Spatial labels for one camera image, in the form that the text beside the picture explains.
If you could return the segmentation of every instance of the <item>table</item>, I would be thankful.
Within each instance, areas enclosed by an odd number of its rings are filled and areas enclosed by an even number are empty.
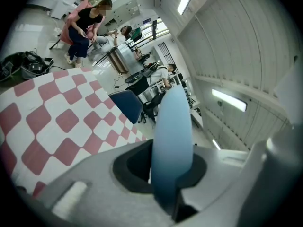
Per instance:
[[[123,64],[128,68],[131,75],[141,71],[144,67],[134,57],[132,51],[125,44],[118,46],[115,50],[116,54],[121,58]]]
[[[81,160],[145,139],[90,68],[49,73],[0,95],[0,156],[14,184],[34,196]]]

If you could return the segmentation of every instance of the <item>blue jeans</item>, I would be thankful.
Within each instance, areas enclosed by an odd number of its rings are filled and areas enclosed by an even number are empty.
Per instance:
[[[85,58],[87,55],[87,49],[89,47],[89,39],[78,34],[78,31],[72,26],[69,27],[68,34],[73,41],[73,45],[71,45],[68,49],[70,59],[72,60],[74,56]]]

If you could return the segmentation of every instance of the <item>man at desk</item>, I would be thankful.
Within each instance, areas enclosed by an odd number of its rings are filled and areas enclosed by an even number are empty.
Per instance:
[[[175,64],[169,64],[167,67],[159,66],[150,77],[142,77],[135,84],[129,86],[126,90],[131,90],[137,96],[144,92],[149,86],[160,81],[161,79],[163,80],[165,87],[171,87],[171,84],[169,84],[168,81],[169,72],[174,72],[176,68],[177,67]]]

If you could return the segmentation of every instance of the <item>white floor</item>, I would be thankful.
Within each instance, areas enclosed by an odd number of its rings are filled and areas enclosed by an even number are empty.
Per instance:
[[[2,60],[6,56],[16,52],[35,51],[41,57],[53,58],[55,66],[64,69],[73,68],[72,65],[66,63],[64,58],[64,54],[69,48],[68,44],[60,42],[52,50],[49,50],[49,48],[58,40],[57,35],[61,32],[63,26],[63,20],[49,17],[46,11],[40,9],[24,9],[11,26],[11,30],[8,33],[2,51],[0,52],[0,59]],[[91,67],[92,64],[93,61],[83,58],[84,67]],[[97,80],[108,94],[127,88],[127,84],[124,84],[124,80],[129,75],[119,75],[107,59],[101,64],[93,66],[92,69]],[[14,78],[6,83],[1,83],[0,93],[13,87],[17,83],[20,82]],[[120,86],[120,88],[114,88],[114,84]],[[146,138],[153,139],[155,124],[152,120],[147,119],[147,123],[145,124],[143,122],[137,123],[136,127]],[[199,146],[212,147],[204,133],[195,125],[193,125],[193,140],[194,143],[197,143]]]

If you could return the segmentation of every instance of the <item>black office chair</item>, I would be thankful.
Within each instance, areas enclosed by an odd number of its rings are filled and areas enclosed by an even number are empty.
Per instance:
[[[141,117],[138,123],[146,123],[146,118],[151,118],[155,123],[155,117],[158,115],[154,113],[154,108],[159,105],[164,97],[165,93],[157,94],[151,101],[144,103],[142,107]]]

